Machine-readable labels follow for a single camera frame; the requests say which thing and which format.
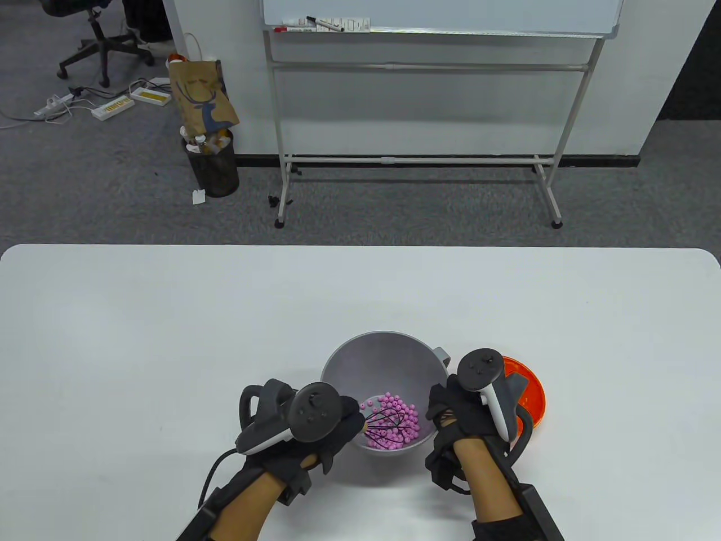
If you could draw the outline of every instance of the whiteboard stand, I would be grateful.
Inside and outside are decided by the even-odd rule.
[[[280,229],[285,225],[286,221],[286,201],[288,200],[288,191],[291,186],[291,170],[295,164],[303,163],[338,163],[338,164],[467,164],[472,165],[518,165],[533,167],[536,174],[536,181],[541,189],[541,195],[548,208],[551,216],[551,226],[554,229],[561,229],[563,221],[561,211],[553,194],[553,181],[558,172],[558,166],[563,158],[566,149],[566,143],[571,135],[571,130],[578,117],[583,98],[588,90],[593,71],[596,69],[598,58],[601,56],[601,50],[606,39],[615,37],[614,32],[604,36],[589,35],[573,35],[577,38],[593,38],[595,43],[590,53],[590,57],[586,63],[582,64],[493,64],[493,63],[343,63],[343,62],[303,62],[303,61],[277,61],[273,58],[273,51],[270,43],[270,33],[272,27],[266,27],[263,30],[263,40],[265,43],[265,60],[267,63],[268,76],[270,78],[270,93],[273,109],[273,121],[275,124],[275,137],[278,142],[278,158],[280,159],[280,178],[282,180],[282,189],[280,193],[280,202],[278,204],[278,217],[275,220],[275,227]],[[403,30],[402,33],[422,33],[433,34],[433,31],[409,31]],[[557,38],[559,35],[548,35],[548,37]],[[566,124],[561,132],[556,152],[551,158],[541,158],[536,154],[533,158],[483,158],[483,157],[359,157],[359,156],[320,156],[320,155],[303,155],[298,156],[293,152],[288,152],[283,144],[283,127],[280,116],[280,103],[278,101],[278,87],[276,80],[277,71],[375,71],[375,70],[391,70],[391,71],[416,71],[425,73],[438,73],[452,71],[455,73],[528,73],[536,71],[578,71],[583,74],[581,77],[578,90],[576,92],[573,105],[568,113]]]

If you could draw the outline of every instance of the black glove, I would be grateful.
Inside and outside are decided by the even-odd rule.
[[[508,443],[498,435],[488,406],[481,402],[478,392],[466,391],[458,382],[458,376],[448,376],[446,386],[433,385],[428,396],[428,412],[425,417],[433,421],[440,431],[441,418],[450,410],[456,418],[457,428],[466,436],[478,436],[487,443],[492,442],[495,447],[508,452]]]
[[[327,475],[333,466],[333,457],[363,430],[366,422],[356,400],[349,396],[342,396],[340,399],[341,419],[330,434],[312,443],[281,441],[259,453],[249,455],[245,459],[243,470],[261,468],[283,481],[288,487],[278,501],[285,505],[289,505],[298,494],[305,494],[311,481],[308,470],[302,468],[301,463],[315,454],[318,462],[311,469],[320,464],[323,466],[324,475]]]
[[[443,427],[441,419],[445,412],[450,412],[456,422]],[[461,387],[455,374],[448,376],[445,387],[441,384],[431,387],[425,417],[433,421],[438,429],[433,440],[433,452],[426,457],[425,467],[430,471],[433,482],[442,489],[470,494],[453,482],[454,477],[466,479],[453,451],[453,444],[459,439],[477,436],[485,441],[497,464],[507,462],[505,456],[510,445],[498,434],[488,406],[482,404],[479,393]],[[506,465],[502,468],[504,475],[516,480],[510,464]]]

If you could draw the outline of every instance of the whiteboard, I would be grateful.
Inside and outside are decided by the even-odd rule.
[[[260,0],[265,24],[369,17],[373,32],[615,35],[623,0]]]

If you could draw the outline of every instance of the orange lid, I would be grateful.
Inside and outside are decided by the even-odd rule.
[[[511,374],[520,374],[528,380],[528,387],[521,396],[520,403],[534,420],[534,428],[536,428],[541,421],[543,416],[546,414],[546,393],[543,391],[543,385],[536,377],[536,375],[523,363],[519,363],[511,357],[503,357],[505,362],[505,375],[510,376]],[[523,433],[523,421],[518,418],[518,435]]]

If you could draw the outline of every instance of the hand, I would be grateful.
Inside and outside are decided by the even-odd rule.
[[[488,406],[481,402],[481,395],[461,387],[455,374],[448,376],[445,387],[441,384],[431,387],[425,417],[433,421],[438,430],[458,423],[457,427],[468,437],[482,438],[508,451],[508,444],[499,436]]]
[[[361,430],[365,418],[358,407],[358,402],[348,396],[340,397],[342,402],[341,419],[333,431],[319,441],[301,443],[300,441],[282,441],[259,453],[246,458],[246,467],[260,467],[290,488],[286,495],[305,494],[310,487],[306,470],[321,464],[323,473],[327,475],[333,466],[333,457]],[[281,497],[279,501],[286,505],[292,498]]]

